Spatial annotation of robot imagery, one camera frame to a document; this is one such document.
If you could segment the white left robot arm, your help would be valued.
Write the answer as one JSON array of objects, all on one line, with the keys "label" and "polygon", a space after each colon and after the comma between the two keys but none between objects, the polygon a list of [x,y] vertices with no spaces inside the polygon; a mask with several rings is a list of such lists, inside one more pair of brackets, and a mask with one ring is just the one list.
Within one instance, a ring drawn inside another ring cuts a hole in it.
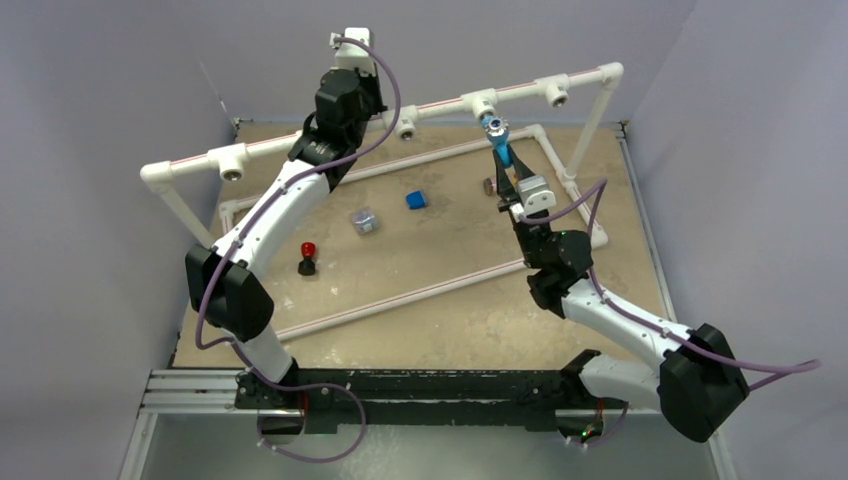
[{"label": "white left robot arm", "polygon": [[315,109],[272,185],[230,233],[186,255],[197,325],[224,332],[225,342],[262,378],[259,395],[272,408],[292,405],[298,382],[288,375],[296,362],[270,325],[275,304],[261,278],[295,227],[369,153],[363,144],[368,124],[386,110],[378,75],[359,68],[324,74]]}]

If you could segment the blue water faucet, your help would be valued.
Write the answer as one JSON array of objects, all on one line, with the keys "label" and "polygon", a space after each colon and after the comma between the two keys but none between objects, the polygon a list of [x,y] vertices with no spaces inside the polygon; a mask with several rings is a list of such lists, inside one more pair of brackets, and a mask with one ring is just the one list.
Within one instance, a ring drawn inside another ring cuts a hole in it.
[{"label": "blue water faucet", "polygon": [[504,169],[514,166],[513,154],[510,150],[510,127],[501,116],[485,114],[481,126],[492,147],[495,162]]}]

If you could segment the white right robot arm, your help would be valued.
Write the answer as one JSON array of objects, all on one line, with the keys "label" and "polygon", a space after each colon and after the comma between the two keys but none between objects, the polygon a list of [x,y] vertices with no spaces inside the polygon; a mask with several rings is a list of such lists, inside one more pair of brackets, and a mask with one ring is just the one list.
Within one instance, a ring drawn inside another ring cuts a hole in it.
[{"label": "white right robot arm", "polygon": [[703,443],[749,397],[751,388],[724,334],[651,315],[602,287],[592,274],[591,236],[556,231],[546,180],[510,146],[493,150],[498,209],[510,216],[529,292],[542,309],[584,325],[635,356],[622,361],[585,350],[561,371],[561,392],[576,407],[616,399],[661,413],[689,440]]}]

